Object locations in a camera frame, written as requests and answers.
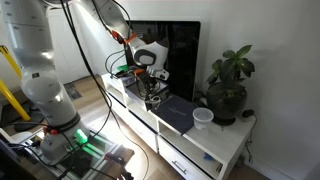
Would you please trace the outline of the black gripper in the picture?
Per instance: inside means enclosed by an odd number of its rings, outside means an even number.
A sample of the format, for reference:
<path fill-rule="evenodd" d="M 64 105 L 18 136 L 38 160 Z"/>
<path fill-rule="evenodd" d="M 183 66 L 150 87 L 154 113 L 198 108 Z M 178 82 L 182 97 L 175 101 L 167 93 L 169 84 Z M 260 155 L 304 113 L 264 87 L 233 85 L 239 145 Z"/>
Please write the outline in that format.
<path fill-rule="evenodd" d="M 158 90 L 156 87 L 157 80 L 150 77 L 143 69 L 135 70 L 134 76 L 139 95 L 144 99 L 150 99 Z"/>

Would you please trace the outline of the robot base mounting frame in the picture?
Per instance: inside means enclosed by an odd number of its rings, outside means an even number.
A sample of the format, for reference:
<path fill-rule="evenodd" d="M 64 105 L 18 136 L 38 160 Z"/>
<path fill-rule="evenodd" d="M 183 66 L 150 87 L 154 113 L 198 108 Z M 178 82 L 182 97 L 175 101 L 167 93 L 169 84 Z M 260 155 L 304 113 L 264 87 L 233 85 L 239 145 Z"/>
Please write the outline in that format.
<path fill-rule="evenodd" d="M 48 160 L 40 149 L 43 138 L 43 131 L 38 130 L 19 145 L 60 180 L 133 180 L 125 168 L 128 158 L 124 147 L 104 136 L 91 131 L 85 144 L 66 144 L 62 157 L 56 161 Z"/>

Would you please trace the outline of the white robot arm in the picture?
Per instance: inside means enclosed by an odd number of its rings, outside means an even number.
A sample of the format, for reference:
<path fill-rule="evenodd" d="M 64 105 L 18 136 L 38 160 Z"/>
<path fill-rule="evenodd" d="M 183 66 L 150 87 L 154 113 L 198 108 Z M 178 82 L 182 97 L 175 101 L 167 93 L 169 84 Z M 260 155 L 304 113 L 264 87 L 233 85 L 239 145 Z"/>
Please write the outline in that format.
<path fill-rule="evenodd" d="M 144 66 L 150 76 L 169 77 L 164 69 L 168 46 L 160 41 L 147 44 L 138 38 L 115 0 L 0 0 L 3 25 L 22 72 L 21 88 L 49 124 L 40 149 L 52 163 L 64 158 L 68 143 L 82 142 L 80 132 L 90 134 L 57 76 L 46 17 L 51 5 L 63 8 L 72 3 L 97 15 L 114 39 L 129 46 L 135 63 Z"/>

